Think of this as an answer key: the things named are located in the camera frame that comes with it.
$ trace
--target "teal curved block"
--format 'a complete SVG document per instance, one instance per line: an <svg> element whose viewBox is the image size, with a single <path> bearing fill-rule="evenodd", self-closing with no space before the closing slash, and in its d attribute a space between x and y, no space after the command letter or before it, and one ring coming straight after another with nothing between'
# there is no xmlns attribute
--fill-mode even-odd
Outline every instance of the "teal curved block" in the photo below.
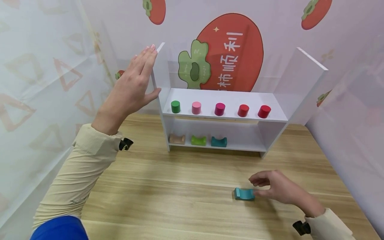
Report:
<svg viewBox="0 0 384 240"><path fill-rule="evenodd" d="M198 138L192 135L191 144L195 146L205 146L207 145L207 137Z"/></svg>
<svg viewBox="0 0 384 240"><path fill-rule="evenodd" d="M227 138L216 139L215 137L211 138L212 147L227 147Z"/></svg>
<svg viewBox="0 0 384 240"><path fill-rule="evenodd" d="M255 195L253 194L253 189L240 189L237 187L233 192L235 194L235 199L237 200L252 201L255 199Z"/></svg>

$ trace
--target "red cylinder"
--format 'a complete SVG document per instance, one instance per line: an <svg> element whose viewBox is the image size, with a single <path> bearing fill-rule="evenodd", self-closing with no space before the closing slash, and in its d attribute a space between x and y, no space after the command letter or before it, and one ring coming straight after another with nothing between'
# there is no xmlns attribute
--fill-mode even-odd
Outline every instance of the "red cylinder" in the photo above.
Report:
<svg viewBox="0 0 384 240"><path fill-rule="evenodd" d="M249 107L245 104L241 104L239 107L239 111L237 111L237 115L240 117L246 117L249 111Z"/></svg>
<svg viewBox="0 0 384 240"><path fill-rule="evenodd" d="M215 114L217 116L222 116L224 114L225 105L223 103L216 104Z"/></svg>
<svg viewBox="0 0 384 240"><path fill-rule="evenodd" d="M197 115L201 112L201 103L199 102L193 102L192 103L192 113Z"/></svg>
<svg viewBox="0 0 384 240"><path fill-rule="evenodd" d="M271 108L267 105L263 105L261 106L259 112L258 112L258 116L260 118L267 118L268 117L268 114L271 112Z"/></svg>

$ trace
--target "curved wooden block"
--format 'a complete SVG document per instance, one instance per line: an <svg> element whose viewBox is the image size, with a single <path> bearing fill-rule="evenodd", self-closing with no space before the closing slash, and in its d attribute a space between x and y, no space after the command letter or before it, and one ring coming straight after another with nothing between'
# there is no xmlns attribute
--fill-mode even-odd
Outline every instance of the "curved wooden block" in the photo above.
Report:
<svg viewBox="0 0 384 240"><path fill-rule="evenodd" d="M227 147L227 138L216 139L215 137L211 138L212 147Z"/></svg>
<svg viewBox="0 0 384 240"><path fill-rule="evenodd" d="M253 189L240 189L237 187L233 192L235 194L235 199L237 200L252 201L253 199L255 199L255 195L253 194Z"/></svg>
<svg viewBox="0 0 384 240"><path fill-rule="evenodd" d="M192 135L191 144L196 146L205 146L207 145L207 137L198 138Z"/></svg>
<svg viewBox="0 0 384 240"><path fill-rule="evenodd" d="M177 135L174 135L173 133L171 133L169 135L169 142L184 145L185 144L185 135L177 136Z"/></svg>

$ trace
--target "green cylinder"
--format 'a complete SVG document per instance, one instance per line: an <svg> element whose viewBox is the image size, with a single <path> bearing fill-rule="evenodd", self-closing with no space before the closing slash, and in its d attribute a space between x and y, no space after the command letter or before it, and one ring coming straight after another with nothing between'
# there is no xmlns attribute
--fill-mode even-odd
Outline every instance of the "green cylinder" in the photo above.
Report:
<svg viewBox="0 0 384 240"><path fill-rule="evenodd" d="M172 101L170 103L170 106L172 108L173 113L179 113L180 112L180 102L179 101Z"/></svg>

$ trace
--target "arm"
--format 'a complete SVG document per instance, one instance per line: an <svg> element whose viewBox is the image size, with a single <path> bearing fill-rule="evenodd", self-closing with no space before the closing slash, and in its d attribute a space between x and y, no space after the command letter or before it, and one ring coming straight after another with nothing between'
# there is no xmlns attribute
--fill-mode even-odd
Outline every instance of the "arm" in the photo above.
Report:
<svg viewBox="0 0 384 240"><path fill-rule="evenodd" d="M83 125L64 162L41 201L33 230L63 216L81 217L97 179L115 161L122 138L118 129L126 117L156 99L161 89L145 94L157 56L155 46L135 56L116 82L92 124Z"/></svg>
<svg viewBox="0 0 384 240"><path fill-rule="evenodd" d="M255 196L274 199L299 207L311 227L314 240L355 240L351 230L330 209L325 209L313 195L292 182L280 171L261 171L249 178L254 186L268 186L268 190L255 190Z"/></svg>

